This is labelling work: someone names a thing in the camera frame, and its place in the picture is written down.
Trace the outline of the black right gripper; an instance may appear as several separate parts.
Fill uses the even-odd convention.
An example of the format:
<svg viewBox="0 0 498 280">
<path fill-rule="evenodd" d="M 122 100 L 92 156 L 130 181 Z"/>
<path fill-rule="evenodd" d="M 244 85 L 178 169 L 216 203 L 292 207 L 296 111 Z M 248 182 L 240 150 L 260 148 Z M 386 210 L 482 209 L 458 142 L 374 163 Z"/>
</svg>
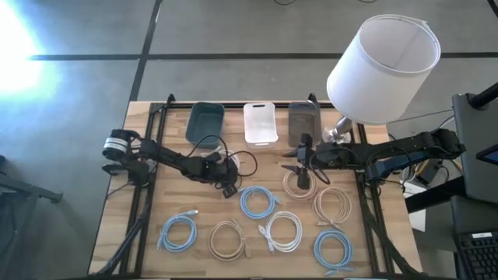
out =
<svg viewBox="0 0 498 280">
<path fill-rule="evenodd" d="M 313 150 L 312 136 L 308 133 L 303 133 L 301 135 L 298 148 L 283 155 L 283 157 L 286 158 L 297 158 L 297 162 L 301 164 L 301 167 L 282 166 L 282 168 L 298 175 L 297 186 L 302 190 L 308 190 L 310 188 L 310 178 L 308 177 L 308 170 L 311 168 L 311 157 L 314 154 L 315 151 Z"/>
</svg>

